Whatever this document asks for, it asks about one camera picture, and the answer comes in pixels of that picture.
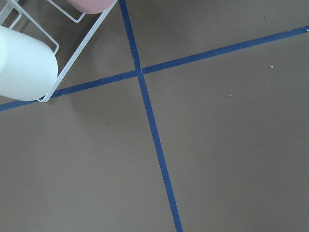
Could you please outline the pink cup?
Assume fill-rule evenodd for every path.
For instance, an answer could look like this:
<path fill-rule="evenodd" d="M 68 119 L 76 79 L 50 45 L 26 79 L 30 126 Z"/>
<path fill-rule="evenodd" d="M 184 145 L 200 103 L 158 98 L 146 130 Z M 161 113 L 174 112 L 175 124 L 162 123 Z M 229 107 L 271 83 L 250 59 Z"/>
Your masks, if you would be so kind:
<path fill-rule="evenodd" d="M 86 14 L 98 14 L 110 6 L 112 6 L 115 0 L 67 0 L 75 9 Z"/>

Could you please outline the white cup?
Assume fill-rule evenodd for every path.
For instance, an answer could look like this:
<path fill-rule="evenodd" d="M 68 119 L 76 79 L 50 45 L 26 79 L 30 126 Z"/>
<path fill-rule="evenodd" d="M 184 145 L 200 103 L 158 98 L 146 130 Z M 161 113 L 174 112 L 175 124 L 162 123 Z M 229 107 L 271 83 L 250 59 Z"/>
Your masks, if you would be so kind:
<path fill-rule="evenodd" d="M 42 41 L 1 26 L 0 95 L 19 101 L 45 96 L 56 82 L 58 64 Z"/>

